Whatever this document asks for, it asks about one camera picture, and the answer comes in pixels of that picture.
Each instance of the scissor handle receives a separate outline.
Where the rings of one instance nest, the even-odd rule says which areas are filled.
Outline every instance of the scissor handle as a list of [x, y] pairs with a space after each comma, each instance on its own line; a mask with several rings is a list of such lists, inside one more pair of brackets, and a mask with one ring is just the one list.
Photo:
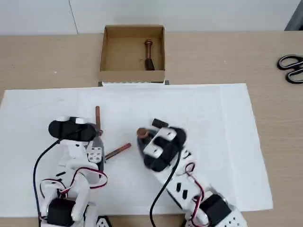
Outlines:
[[[295, 63], [291, 63], [289, 65], [283, 65], [282, 62], [285, 59], [296, 59], [298, 60]], [[285, 55], [282, 58], [280, 58], [276, 64], [276, 66], [278, 67], [278, 69], [280, 70], [289, 70], [289, 69], [296, 69], [298, 67], [300, 67], [300, 65], [303, 65], [303, 57], [299, 56], [299, 55], [295, 55], [295, 54], [289, 54], [289, 55]]]
[[303, 79], [301, 80], [294, 80], [292, 79], [292, 76], [294, 75], [297, 75], [299, 73], [303, 72], [303, 68], [297, 68], [297, 70], [294, 70], [290, 73], [287, 73], [285, 79], [289, 82], [289, 83], [292, 83], [292, 84], [303, 84]]

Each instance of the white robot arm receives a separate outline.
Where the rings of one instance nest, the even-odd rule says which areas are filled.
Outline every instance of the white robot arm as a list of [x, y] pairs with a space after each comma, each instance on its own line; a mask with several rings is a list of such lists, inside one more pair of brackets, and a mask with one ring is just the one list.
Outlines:
[[185, 211], [186, 227], [246, 227], [242, 214], [206, 178], [198, 182], [194, 177], [194, 156], [184, 147], [184, 130], [157, 119], [153, 125], [160, 130], [138, 129], [139, 150], [145, 166]]
[[96, 155], [92, 153], [95, 149], [91, 144], [88, 146], [89, 143], [101, 139], [95, 126], [82, 118], [60, 117], [49, 126], [50, 134], [57, 138], [72, 135], [72, 131], [79, 133], [60, 141], [63, 157], [57, 174], [40, 184], [44, 198], [40, 203], [39, 217], [42, 227], [96, 226], [97, 205], [89, 201], [89, 194], [92, 189], [107, 183], [107, 176], [103, 173], [104, 148], [96, 148]]

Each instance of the white paper sheet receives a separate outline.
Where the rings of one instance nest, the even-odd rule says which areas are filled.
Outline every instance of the white paper sheet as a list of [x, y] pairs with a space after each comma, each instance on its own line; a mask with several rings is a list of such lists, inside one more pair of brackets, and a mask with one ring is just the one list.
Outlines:
[[[108, 185], [92, 195], [95, 201], [104, 204], [100, 206], [101, 214], [148, 213], [160, 185], [144, 168], [136, 148], [135, 132], [138, 127], [150, 127], [154, 117], [187, 130], [187, 146], [199, 161], [198, 178], [206, 174], [212, 185], [240, 210], [272, 208], [244, 84], [111, 86], [5, 93], [0, 109], [0, 216], [36, 215], [32, 168], [38, 155], [54, 141], [48, 134], [48, 124], [60, 115], [93, 120], [96, 105], [101, 106], [106, 152], [127, 142], [133, 145], [105, 165]], [[38, 178], [49, 176], [59, 156], [56, 147], [43, 158]], [[181, 211], [172, 199], [162, 195], [155, 213], [177, 212]]]

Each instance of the wooden table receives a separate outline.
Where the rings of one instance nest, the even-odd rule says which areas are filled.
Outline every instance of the wooden table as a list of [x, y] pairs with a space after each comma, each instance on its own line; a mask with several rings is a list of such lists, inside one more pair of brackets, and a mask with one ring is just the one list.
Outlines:
[[[276, 61], [285, 54], [303, 55], [303, 33], [166, 33], [165, 38], [171, 84], [247, 83], [274, 199], [273, 210], [244, 213], [248, 224], [301, 226], [303, 85], [287, 83]], [[101, 34], [0, 37], [0, 98], [12, 88], [97, 86], [101, 46]], [[110, 220], [114, 227], [151, 226], [147, 216]], [[158, 227], [178, 227], [182, 216], [155, 221]], [[0, 225], [9, 227], [36, 222], [0, 218]]]

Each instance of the open cardboard box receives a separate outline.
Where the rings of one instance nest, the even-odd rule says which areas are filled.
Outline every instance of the open cardboard box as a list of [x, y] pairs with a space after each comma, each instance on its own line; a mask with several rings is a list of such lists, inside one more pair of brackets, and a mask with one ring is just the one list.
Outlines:
[[[145, 41], [151, 39], [155, 71], [145, 69]], [[163, 83], [165, 71], [164, 27], [159, 25], [106, 26], [104, 29], [101, 82]]]

